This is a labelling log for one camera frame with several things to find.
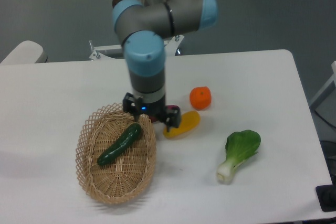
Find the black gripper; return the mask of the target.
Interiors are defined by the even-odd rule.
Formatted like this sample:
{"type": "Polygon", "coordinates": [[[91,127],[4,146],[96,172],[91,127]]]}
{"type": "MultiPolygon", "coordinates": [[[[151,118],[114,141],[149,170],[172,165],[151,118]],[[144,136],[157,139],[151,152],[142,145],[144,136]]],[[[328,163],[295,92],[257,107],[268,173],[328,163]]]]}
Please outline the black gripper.
{"type": "Polygon", "coordinates": [[[137,122],[140,115],[146,114],[166,125],[166,131],[179,128],[181,123],[181,110],[177,105],[166,105],[166,95],[162,95],[154,102],[148,102],[145,97],[127,92],[122,101],[123,111],[133,116],[137,122]]]}

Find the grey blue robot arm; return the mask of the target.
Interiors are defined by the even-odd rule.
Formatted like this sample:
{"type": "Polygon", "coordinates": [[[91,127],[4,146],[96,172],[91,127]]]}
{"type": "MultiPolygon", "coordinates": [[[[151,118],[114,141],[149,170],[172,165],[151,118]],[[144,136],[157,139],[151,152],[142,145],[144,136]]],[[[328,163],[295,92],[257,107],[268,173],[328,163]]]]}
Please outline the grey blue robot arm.
{"type": "Polygon", "coordinates": [[[132,93],[123,99],[126,113],[146,114],[177,128],[181,112],[168,107],[165,95],[164,39],[214,26],[217,0],[121,0],[112,11],[114,31],[127,62],[132,93]]]}

